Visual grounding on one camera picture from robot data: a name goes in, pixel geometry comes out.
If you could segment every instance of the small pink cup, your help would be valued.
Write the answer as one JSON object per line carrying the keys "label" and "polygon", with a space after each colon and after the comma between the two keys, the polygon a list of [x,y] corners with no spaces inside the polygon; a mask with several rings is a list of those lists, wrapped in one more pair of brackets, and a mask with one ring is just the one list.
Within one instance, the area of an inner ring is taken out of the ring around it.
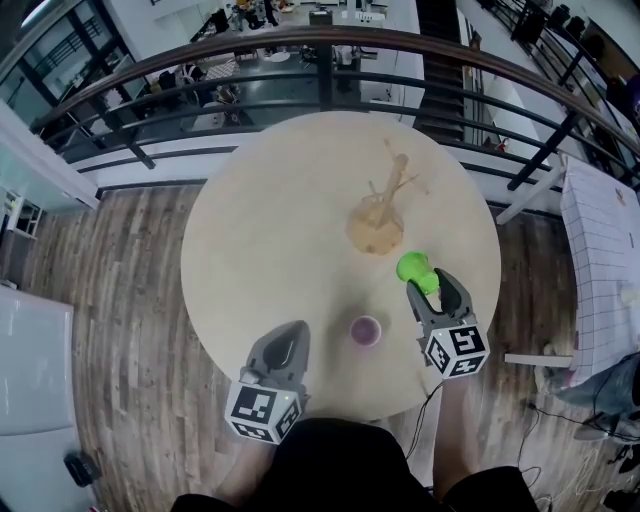
{"label": "small pink cup", "polygon": [[372,347],[382,337],[380,322],[369,315],[363,315],[351,322],[349,327],[351,339],[361,347]]}

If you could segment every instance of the black cable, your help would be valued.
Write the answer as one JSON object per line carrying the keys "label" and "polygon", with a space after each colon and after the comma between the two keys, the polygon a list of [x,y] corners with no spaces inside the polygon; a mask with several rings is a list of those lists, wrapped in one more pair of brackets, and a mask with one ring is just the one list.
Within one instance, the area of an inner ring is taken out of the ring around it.
{"label": "black cable", "polygon": [[533,432],[533,429],[536,428],[536,426],[540,422],[540,413],[538,412],[537,409],[534,409],[534,411],[536,412],[536,421],[533,422],[533,425],[531,425],[531,428],[527,430],[527,433],[522,438],[522,443],[520,444],[520,450],[518,451],[518,463],[516,464],[518,469],[520,469],[520,459],[522,459],[522,450],[524,449],[524,442],[527,440],[527,437],[531,435],[531,432]]}
{"label": "black cable", "polygon": [[438,384],[435,387],[435,389],[427,396],[427,399],[422,404],[422,407],[420,407],[420,412],[418,413],[418,420],[416,421],[416,430],[413,433],[413,439],[411,440],[411,446],[409,447],[409,451],[407,452],[407,456],[404,458],[405,460],[409,460],[409,457],[411,457],[411,455],[413,454],[414,450],[418,446],[418,439],[420,439],[420,430],[422,430],[422,424],[424,422],[424,414],[425,414],[425,411],[427,409],[427,405],[429,404],[429,402],[433,398],[433,395],[436,394],[436,391],[438,391],[442,387],[442,384],[444,384],[444,381],[442,381],[440,384]]}
{"label": "black cable", "polygon": [[[536,426],[538,426],[538,423],[540,423],[540,413],[536,409],[534,409],[534,411],[536,412],[536,421],[533,422],[533,425],[531,425],[531,428],[529,428],[529,430],[527,430],[527,433],[522,438],[522,443],[520,443],[520,450],[518,450],[518,462],[516,464],[518,469],[520,469],[520,461],[522,459],[522,450],[524,450],[524,443],[527,440],[527,437],[529,437],[531,435],[531,433],[533,432],[533,430],[536,428]],[[523,475],[525,473],[531,471],[532,469],[537,469],[538,470],[538,474],[536,475],[536,477],[533,480],[533,482],[531,482],[531,484],[529,484],[527,486],[527,488],[529,488],[529,489],[531,489],[536,484],[536,482],[538,481],[538,478],[540,478],[540,475],[542,474],[542,468],[540,466],[532,466],[529,469],[525,469],[524,471],[522,469],[520,469],[520,473],[522,473]]]}
{"label": "black cable", "polygon": [[620,439],[620,440],[625,441],[627,443],[639,442],[640,441],[640,437],[625,436],[625,435],[616,434],[614,432],[611,432],[611,431],[607,430],[606,428],[603,428],[600,425],[598,425],[597,419],[596,419],[596,416],[598,414],[597,400],[598,400],[598,396],[600,395],[600,392],[606,386],[607,382],[609,382],[609,379],[611,379],[611,376],[613,375],[613,372],[615,371],[615,369],[618,366],[620,366],[621,364],[625,363],[626,361],[628,361],[629,359],[631,359],[632,357],[634,357],[636,355],[637,354],[631,354],[631,355],[625,356],[620,361],[618,361],[616,364],[614,364],[611,368],[609,368],[609,375],[607,375],[606,379],[604,379],[602,384],[600,384],[600,387],[598,388],[598,390],[593,395],[593,421],[592,421],[592,423],[586,423],[585,424],[583,421],[577,421],[577,420],[574,420],[574,419],[571,419],[571,418],[567,418],[566,416],[563,416],[562,414],[553,414],[553,413],[550,413],[550,412],[547,412],[547,411],[543,411],[542,409],[538,409],[538,407],[532,402],[529,402],[528,407],[530,409],[533,409],[534,411],[538,411],[539,413],[544,414],[545,416],[551,416],[551,417],[554,417],[554,418],[560,418],[560,419],[566,420],[566,421],[568,421],[570,423],[576,423],[578,425],[585,425],[585,426],[590,427],[590,428],[592,428],[594,430],[598,430],[600,432],[604,432],[609,437],[614,437],[616,439]]}
{"label": "black cable", "polygon": [[577,425],[585,425],[585,426],[590,427],[590,428],[592,428],[594,430],[598,430],[600,432],[605,432],[609,437],[615,437],[616,439],[621,439],[622,441],[626,441],[628,443],[636,443],[636,442],[640,441],[640,437],[623,436],[623,435],[620,435],[620,434],[615,434],[615,433],[613,433],[613,432],[611,432],[611,431],[609,431],[609,430],[607,430],[605,428],[602,428],[602,427],[600,427],[599,425],[596,425],[596,424],[592,424],[592,423],[591,424],[585,424],[583,421],[578,421],[578,420],[574,420],[574,419],[571,419],[571,418],[567,418],[566,416],[563,416],[562,414],[553,414],[551,412],[547,412],[547,411],[544,411],[542,409],[538,409],[538,407],[536,407],[536,405],[531,403],[531,402],[529,403],[529,407],[531,409],[535,409],[536,411],[538,411],[541,414],[544,414],[545,416],[551,416],[553,418],[560,418],[560,419],[566,420],[566,421],[568,421],[570,423],[575,423]]}

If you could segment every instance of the wooden handrail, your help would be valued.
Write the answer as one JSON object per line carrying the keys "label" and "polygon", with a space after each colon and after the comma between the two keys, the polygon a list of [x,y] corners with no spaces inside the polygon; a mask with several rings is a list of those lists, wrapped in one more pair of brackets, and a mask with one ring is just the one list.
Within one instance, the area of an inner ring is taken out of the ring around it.
{"label": "wooden handrail", "polygon": [[117,73],[108,75],[83,89],[37,120],[33,128],[42,128],[51,121],[65,115],[79,104],[118,85],[171,66],[239,50],[271,46],[299,46],[303,44],[349,44],[446,57],[459,64],[479,68],[501,76],[557,101],[589,119],[640,156],[640,145],[627,134],[611,125],[585,101],[522,66],[442,39],[397,30],[346,26],[279,27],[260,30],[258,33],[253,32],[231,37],[220,35],[159,53],[128,66]]}

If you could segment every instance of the railing post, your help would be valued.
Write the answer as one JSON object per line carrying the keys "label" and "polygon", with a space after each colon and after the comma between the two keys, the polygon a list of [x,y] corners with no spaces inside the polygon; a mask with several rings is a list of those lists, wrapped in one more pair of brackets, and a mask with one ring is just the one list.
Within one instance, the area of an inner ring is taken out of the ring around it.
{"label": "railing post", "polygon": [[526,164],[522,170],[513,178],[507,188],[509,190],[517,189],[524,181],[533,174],[538,166],[558,147],[564,138],[571,133],[573,127],[578,123],[579,116],[577,112],[571,111],[569,115],[562,121],[560,128],[558,128],[551,137],[547,139],[543,148],[540,148],[538,152],[533,155],[533,158]]}
{"label": "railing post", "polygon": [[122,129],[122,122],[118,118],[118,116],[114,113],[108,113],[106,107],[102,104],[102,101],[99,97],[93,97],[89,100],[89,104],[95,109],[96,113],[100,116],[100,119],[104,121],[104,124],[107,125],[118,139],[120,139],[126,146],[131,150],[131,152],[138,157],[148,169],[153,169],[156,164],[154,163],[149,155],[147,155],[140,146],[138,146],[133,137],[126,130]]}
{"label": "railing post", "polygon": [[578,49],[578,53],[576,53],[576,56],[571,61],[571,64],[569,64],[569,67],[567,67],[567,70],[564,72],[564,75],[562,75],[558,80],[558,85],[563,86],[564,84],[567,83],[567,80],[569,80],[571,73],[573,73],[573,71],[578,67],[578,63],[580,62],[580,59],[582,59],[582,50]]}
{"label": "railing post", "polygon": [[320,110],[325,112],[331,110],[333,103],[333,46],[330,44],[319,44],[316,46],[318,55],[318,96],[320,99]]}

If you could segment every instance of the stair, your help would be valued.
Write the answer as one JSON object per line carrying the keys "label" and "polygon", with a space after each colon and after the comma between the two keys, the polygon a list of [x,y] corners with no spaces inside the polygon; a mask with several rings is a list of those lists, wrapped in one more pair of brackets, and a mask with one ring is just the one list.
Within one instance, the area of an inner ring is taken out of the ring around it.
{"label": "stair", "polygon": [[[460,43],[460,27],[455,0],[416,0],[420,33]],[[424,79],[437,84],[462,89],[462,67],[444,57],[424,57]],[[464,98],[455,91],[427,87],[420,108],[464,119]],[[438,142],[462,141],[462,125],[425,115],[416,118],[414,128]]]}

